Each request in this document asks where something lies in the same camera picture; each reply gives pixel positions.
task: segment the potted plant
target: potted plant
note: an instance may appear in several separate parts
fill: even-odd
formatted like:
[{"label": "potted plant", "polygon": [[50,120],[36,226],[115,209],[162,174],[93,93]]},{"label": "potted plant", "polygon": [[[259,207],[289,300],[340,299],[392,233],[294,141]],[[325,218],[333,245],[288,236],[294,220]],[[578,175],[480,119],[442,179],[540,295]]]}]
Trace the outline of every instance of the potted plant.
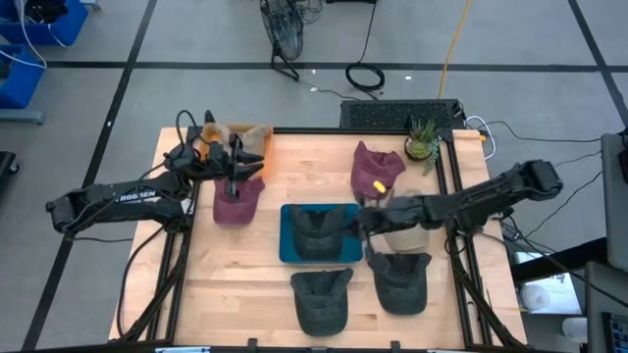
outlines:
[{"label": "potted plant", "polygon": [[405,139],[405,155],[410,161],[427,160],[423,175],[426,176],[436,165],[439,158],[439,137],[436,123],[428,120],[425,124],[417,119],[410,119],[410,135]]}]

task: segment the blue tray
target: blue tray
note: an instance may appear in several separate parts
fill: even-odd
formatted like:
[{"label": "blue tray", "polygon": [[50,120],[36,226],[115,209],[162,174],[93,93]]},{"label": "blue tray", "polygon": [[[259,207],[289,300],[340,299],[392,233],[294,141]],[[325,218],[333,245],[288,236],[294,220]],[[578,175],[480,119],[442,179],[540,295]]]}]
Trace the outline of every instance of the blue tray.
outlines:
[{"label": "blue tray", "polygon": [[[316,205],[298,205],[305,211],[329,211],[336,208],[339,204],[316,204]],[[357,205],[346,205],[345,219],[348,225],[357,215]],[[289,214],[289,205],[282,206],[280,241],[279,241],[279,258],[284,263],[290,264],[346,264],[354,263],[362,260],[362,243],[359,239],[350,236],[350,230],[344,231],[342,237],[342,250],[340,258],[336,261],[305,261],[296,253],[294,242],[292,240],[292,224]]]}]

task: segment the yellow cable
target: yellow cable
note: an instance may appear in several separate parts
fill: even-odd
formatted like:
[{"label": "yellow cable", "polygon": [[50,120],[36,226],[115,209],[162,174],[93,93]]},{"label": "yellow cable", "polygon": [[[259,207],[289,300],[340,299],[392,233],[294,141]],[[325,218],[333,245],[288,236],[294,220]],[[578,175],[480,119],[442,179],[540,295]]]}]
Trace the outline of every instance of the yellow cable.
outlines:
[{"label": "yellow cable", "polygon": [[455,35],[451,40],[451,44],[449,45],[449,51],[447,52],[447,57],[445,58],[445,65],[443,66],[443,73],[441,74],[441,86],[439,87],[439,99],[443,95],[443,91],[445,90],[445,76],[447,74],[447,66],[449,65],[449,58],[451,57],[451,53],[453,52],[453,47],[455,47],[455,43],[458,41],[458,37],[460,36],[460,32],[462,31],[462,26],[464,25],[464,21],[467,18],[467,13],[469,12],[469,8],[471,7],[471,0],[467,0],[467,3],[464,5],[464,12],[462,12],[462,19],[458,23],[458,28],[455,31]]}]

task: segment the orange object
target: orange object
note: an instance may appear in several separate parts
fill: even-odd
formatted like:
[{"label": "orange object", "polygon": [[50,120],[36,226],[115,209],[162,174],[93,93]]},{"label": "orange object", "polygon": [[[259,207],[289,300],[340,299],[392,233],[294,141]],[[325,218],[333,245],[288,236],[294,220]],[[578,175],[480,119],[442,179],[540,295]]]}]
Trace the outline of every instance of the orange object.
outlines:
[{"label": "orange object", "polygon": [[[232,132],[247,132],[250,129],[256,127],[255,125],[246,125],[246,124],[225,124],[228,126]],[[220,142],[220,133],[213,129],[211,124],[207,124],[203,127],[203,138],[205,141],[219,141]],[[200,148],[201,156],[205,158],[207,153],[209,153],[209,146],[202,143]],[[264,168],[258,172],[258,176],[262,176],[263,178],[267,178],[270,176],[271,171],[271,161],[273,154],[273,127],[270,126],[268,133],[264,136]]]}]

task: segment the stand fan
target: stand fan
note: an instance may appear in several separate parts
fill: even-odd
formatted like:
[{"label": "stand fan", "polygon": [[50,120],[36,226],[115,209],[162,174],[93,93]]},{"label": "stand fan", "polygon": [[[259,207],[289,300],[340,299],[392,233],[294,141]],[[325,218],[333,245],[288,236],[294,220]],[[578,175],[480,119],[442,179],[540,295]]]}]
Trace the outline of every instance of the stand fan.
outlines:
[{"label": "stand fan", "polygon": [[[273,44],[271,69],[298,81],[298,73],[289,63],[303,51],[303,21],[293,0],[260,0],[262,20],[268,38]],[[280,57],[291,73],[275,66],[275,57]]]}]

